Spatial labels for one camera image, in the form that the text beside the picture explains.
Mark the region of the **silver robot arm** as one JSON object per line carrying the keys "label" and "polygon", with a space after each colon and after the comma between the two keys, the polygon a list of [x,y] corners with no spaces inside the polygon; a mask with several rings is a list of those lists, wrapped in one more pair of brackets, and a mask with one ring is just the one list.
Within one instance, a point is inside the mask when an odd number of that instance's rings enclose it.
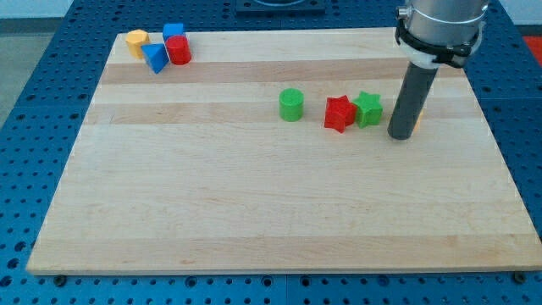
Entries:
{"label": "silver robot arm", "polygon": [[462,68],[482,42],[488,0],[406,0],[396,8],[395,40],[422,69]]}

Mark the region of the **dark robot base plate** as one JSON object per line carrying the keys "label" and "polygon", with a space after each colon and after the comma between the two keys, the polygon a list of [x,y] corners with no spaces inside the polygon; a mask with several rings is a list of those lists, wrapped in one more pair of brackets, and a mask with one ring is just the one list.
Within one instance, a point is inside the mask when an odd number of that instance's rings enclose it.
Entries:
{"label": "dark robot base plate", "polygon": [[325,0],[235,0],[234,4],[236,15],[323,14],[326,9]]}

